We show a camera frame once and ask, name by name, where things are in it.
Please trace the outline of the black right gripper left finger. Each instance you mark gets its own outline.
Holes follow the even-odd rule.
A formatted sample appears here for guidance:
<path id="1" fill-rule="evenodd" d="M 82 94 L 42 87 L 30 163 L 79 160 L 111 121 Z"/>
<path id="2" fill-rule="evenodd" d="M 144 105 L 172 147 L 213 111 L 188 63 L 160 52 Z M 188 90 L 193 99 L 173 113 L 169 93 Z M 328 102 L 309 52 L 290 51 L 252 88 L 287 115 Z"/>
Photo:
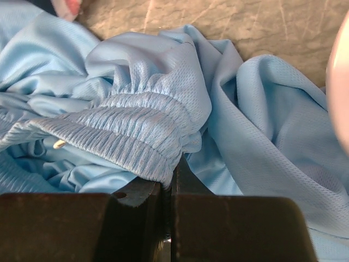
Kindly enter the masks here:
<path id="1" fill-rule="evenodd" d="M 161 186 L 140 178 L 112 193 L 1 195 L 1 261 L 156 261 Z"/>

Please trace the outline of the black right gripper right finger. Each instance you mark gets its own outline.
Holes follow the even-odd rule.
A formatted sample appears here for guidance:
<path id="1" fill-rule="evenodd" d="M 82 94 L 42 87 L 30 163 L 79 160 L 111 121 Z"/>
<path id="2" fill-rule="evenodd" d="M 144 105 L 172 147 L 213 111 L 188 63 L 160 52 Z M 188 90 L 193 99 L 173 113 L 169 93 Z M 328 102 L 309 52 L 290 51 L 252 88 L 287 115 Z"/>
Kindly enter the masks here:
<path id="1" fill-rule="evenodd" d="M 172 179 L 172 261 L 316 261 L 288 198 L 213 194 L 181 159 Z"/>

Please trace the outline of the light blue shorts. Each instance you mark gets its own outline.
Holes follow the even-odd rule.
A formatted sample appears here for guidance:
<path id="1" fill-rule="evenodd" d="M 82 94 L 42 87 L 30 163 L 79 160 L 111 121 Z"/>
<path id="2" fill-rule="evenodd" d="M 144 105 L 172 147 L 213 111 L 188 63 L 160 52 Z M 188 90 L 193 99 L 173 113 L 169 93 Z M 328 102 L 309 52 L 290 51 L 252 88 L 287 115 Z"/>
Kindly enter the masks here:
<path id="1" fill-rule="evenodd" d="M 297 69 L 242 61 L 193 26 L 102 41 L 1 1 L 1 195 L 156 182 L 163 245 L 181 159 L 215 195 L 292 200 L 316 261 L 348 261 L 348 156 L 326 94 Z"/>

